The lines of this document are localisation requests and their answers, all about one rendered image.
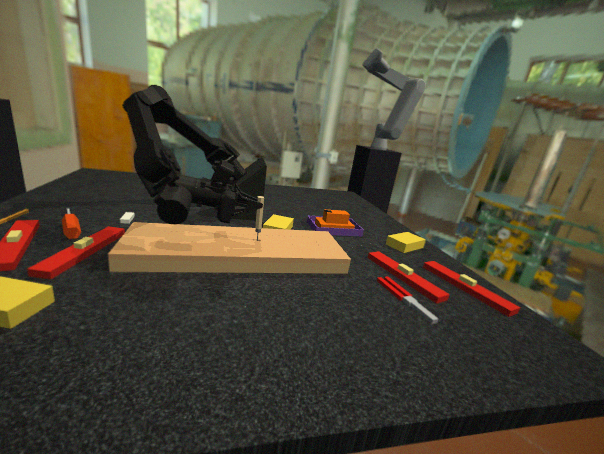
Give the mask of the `yellow flat block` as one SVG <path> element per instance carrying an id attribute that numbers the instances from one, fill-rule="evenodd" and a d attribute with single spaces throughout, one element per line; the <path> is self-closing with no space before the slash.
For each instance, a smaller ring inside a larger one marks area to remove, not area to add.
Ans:
<path id="1" fill-rule="evenodd" d="M 53 302 L 53 286 L 0 277 L 0 327 L 11 329 Z"/>
<path id="2" fill-rule="evenodd" d="M 409 232 L 387 236 L 386 245 L 403 253 L 423 248 L 425 239 Z"/>
<path id="3" fill-rule="evenodd" d="M 264 224 L 265 229 L 286 229 L 291 230 L 294 218 L 272 215 Z"/>

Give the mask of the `thin orange bar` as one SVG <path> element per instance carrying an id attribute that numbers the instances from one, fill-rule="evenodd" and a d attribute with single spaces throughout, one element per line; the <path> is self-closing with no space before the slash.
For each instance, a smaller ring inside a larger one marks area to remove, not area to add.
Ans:
<path id="1" fill-rule="evenodd" d="M 16 218 L 18 216 L 22 216 L 22 215 L 24 215 L 24 214 L 26 214 L 28 212 L 29 212 L 29 210 L 26 209 L 26 210 L 20 211 L 20 212 L 18 212 L 16 214 L 13 214 L 13 215 L 11 215 L 9 217 L 6 217 L 6 218 L 0 220 L 0 224 L 3 224 L 5 222 L 7 222 L 7 221 L 10 221 L 10 220 L 12 220 L 12 219 L 14 219 L 14 218 Z"/>

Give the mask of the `purple shallow tray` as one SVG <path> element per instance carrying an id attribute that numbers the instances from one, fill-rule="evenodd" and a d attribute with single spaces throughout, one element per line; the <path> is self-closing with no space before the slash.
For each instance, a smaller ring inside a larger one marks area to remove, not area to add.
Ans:
<path id="1" fill-rule="evenodd" d="M 307 217 L 307 223 L 311 227 L 313 231 L 328 231 L 331 235 L 339 235 L 339 236 L 363 236 L 362 229 L 355 221 L 349 218 L 349 221 L 355 226 L 354 229 L 346 229 L 346 228 L 327 228 L 327 227 L 317 227 L 315 224 L 315 218 L 323 216 L 309 216 Z"/>

